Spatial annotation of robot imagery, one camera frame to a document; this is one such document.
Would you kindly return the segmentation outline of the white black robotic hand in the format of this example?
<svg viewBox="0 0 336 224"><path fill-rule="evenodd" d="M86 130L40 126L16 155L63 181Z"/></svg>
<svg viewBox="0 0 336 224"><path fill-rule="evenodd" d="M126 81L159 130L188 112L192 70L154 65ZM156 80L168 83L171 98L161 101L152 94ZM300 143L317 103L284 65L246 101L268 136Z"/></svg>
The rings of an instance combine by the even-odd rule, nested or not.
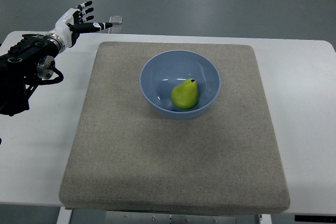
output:
<svg viewBox="0 0 336 224"><path fill-rule="evenodd" d="M45 38L53 40L59 53L75 45L81 34L96 33L113 27L111 22L91 22L94 19L92 1L79 4L67 10L55 23L53 30Z"/></svg>

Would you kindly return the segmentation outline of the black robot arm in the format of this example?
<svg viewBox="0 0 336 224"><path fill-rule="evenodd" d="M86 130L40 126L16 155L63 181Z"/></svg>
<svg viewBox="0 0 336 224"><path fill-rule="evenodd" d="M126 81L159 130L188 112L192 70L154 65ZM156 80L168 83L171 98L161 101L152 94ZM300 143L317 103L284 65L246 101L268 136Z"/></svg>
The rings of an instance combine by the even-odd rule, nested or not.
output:
<svg viewBox="0 0 336 224"><path fill-rule="evenodd" d="M29 98L38 86L58 84L64 76L55 58L65 45L56 35L24 34L1 56L1 114L29 110Z"/></svg>

